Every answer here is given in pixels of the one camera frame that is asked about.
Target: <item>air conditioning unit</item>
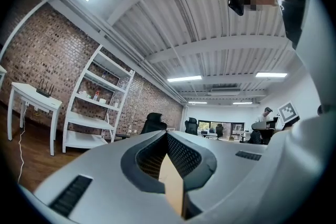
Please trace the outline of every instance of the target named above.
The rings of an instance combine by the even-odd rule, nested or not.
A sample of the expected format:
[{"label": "air conditioning unit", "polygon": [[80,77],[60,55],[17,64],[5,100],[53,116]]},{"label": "air conditioning unit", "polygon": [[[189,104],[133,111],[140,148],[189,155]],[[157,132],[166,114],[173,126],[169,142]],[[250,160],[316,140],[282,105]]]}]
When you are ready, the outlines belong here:
[{"label": "air conditioning unit", "polygon": [[212,88],[208,95],[212,96],[236,96],[240,94],[240,88]]}]

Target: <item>chair headrest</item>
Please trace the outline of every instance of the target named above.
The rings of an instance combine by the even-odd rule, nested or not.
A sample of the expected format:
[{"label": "chair headrest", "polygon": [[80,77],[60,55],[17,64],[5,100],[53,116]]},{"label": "chair headrest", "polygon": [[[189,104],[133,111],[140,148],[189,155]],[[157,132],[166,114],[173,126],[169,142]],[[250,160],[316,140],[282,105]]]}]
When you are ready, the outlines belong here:
[{"label": "chair headrest", "polygon": [[152,112],[147,115],[147,120],[161,122],[161,116],[162,114],[160,113]]},{"label": "chair headrest", "polygon": [[197,119],[195,119],[195,118],[189,118],[189,122],[190,123],[197,123]]}]

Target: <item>chair backrest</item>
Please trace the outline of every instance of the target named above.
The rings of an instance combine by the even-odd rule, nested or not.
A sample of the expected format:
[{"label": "chair backrest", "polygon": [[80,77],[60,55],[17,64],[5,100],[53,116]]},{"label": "chair backrest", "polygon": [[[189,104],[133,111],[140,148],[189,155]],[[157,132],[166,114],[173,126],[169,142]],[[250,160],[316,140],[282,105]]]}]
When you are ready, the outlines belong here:
[{"label": "chair backrest", "polygon": [[197,119],[189,118],[188,121],[184,122],[185,124],[185,132],[188,134],[195,134],[197,135]]},{"label": "chair backrest", "polygon": [[219,123],[216,127],[217,137],[223,136],[223,130],[224,130],[224,127]]},{"label": "chair backrest", "polygon": [[160,113],[149,113],[140,134],[150,133],[158,130],[166,130],[167,124],[161,122],[161,116],[162,114]]}]

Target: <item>brick wall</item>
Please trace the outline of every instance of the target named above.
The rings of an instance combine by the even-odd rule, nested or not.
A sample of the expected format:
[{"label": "brick wall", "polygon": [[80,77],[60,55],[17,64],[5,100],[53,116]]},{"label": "brick wall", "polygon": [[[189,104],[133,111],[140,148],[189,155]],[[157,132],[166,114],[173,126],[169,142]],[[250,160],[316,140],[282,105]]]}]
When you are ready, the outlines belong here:
[{"label": "brick wall", "polygon": [[[0,40],[5,41],[16,24],[39,2],[40,0],[17,0],[0,30]],[[62,14],[55,11],[50,5],[44,5],[18,31],[1,60],[0,65],[7,70],[7,74],[0,92],[0,100],[8,104],[11,82],[29,83],[37,87],[41,78],[44,78],[48,81],[48,84],[53,83],[55,85],[52,96],[63,102],[57,126],[58,129],[62,130],[72,90],[83,68],[98,46],[98,43],[73,25]],[[111,53],[106,50],[104,53],[123,68],[130,70],[128,66]],[[96,65],[91,65],[89,70],[98,75],[103,73],[103,70]],[[112,75],[108,75],[106,79],[112,83],[118,81]],[[90,81],[83,80],[80,85],[80,90],[86,90],[91,96],[97,89],[100,90],[101,98],[108,101],[111,99],[111,92],[97,88]],[[121,100],[121,96],[118,94],[115,95],[116,98]],[[15,100],[14,110],[20,111],[18,99]],[[106,109],[78,99],[75,99],[72,110],[101,119],[104,119],[106,114]],[[150,112],[162,113],[163,121],[168,126],[179,127],[182,106],[143,77],[135,74],[122,110],[117,132],[127,133],[130,127],[132,134],[134,134],[134,130],[140,133],[146,116]],[[36,122],[50,126],[51,113],[40,112],[39,116],[34,114],[34,109],[30,107],[26,116]],[[112,124],[115,115],[115,112],[110,113]],[[70,129],[87,133],[100,133],[99,130],[77,125],[70,125]]]}]

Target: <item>ceiling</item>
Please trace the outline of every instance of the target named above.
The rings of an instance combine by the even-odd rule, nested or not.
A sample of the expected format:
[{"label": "ceiling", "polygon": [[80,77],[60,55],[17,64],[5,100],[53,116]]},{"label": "ceiling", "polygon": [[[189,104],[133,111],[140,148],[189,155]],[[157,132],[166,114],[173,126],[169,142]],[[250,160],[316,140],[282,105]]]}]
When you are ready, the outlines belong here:
[{"label": "ceiling", "polygon": [[[227,0],[52,0],[52,6],[97,42],[177,101],[232,105],[259,102],[298,59],[278,7],[236,15]],[[200,81],[167,78],[201,75]],[[240,88],[237,96],[210,97],[212,88]]]}]

